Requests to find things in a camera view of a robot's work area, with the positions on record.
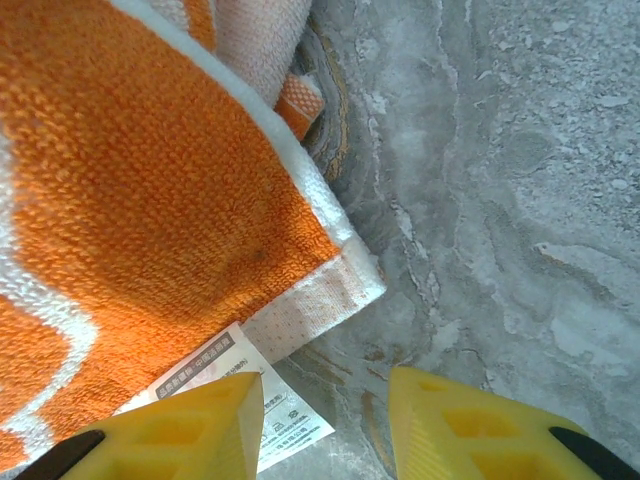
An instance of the yellow plastic object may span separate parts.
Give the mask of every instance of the yellow plastic object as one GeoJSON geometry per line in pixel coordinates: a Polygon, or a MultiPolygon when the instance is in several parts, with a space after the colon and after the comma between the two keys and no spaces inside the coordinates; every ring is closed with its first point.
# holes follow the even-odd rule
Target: yellow plastic object
{"type": "Polygon", "coordinates": [[[389,382],[399,480],[600,480],[549,433],[585,434],[565,418],[413,368],[389,382]]]}
{"type": "Polygon", "coordinates": [[[255,479],[263,404],[260,374],[239,373],[94,423],[106,438],[62,479],[255,479]]]}

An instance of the terry cloth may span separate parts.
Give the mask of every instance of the terry cloth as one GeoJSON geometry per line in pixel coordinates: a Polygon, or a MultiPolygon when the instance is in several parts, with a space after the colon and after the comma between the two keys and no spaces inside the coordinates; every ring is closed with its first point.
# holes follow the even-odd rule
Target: terry cloth
{"type": "Polygon", "coordinates": [[[275,362],[384,287],[294,134],[149,4],[0,2],[0,469],[234,321],[275,362]]]}
{"type": "Polygon", "coordinates": [[[302,139],[324,108],[313,80],[288,73],[311,0],[144,0],[252,86],[302,139]]]}

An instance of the marble surface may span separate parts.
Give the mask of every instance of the marble surface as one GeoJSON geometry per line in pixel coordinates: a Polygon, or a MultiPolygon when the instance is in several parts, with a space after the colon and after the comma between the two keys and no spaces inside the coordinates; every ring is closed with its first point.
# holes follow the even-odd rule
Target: marble surface
{"type": "Polygon", "coordinates": [[[309,148],[389,291],[277,365],[337,432],[261,479],[394,478],[394,365],[640,467],[639,32],[630,0],[316,0],[309,148]]]}

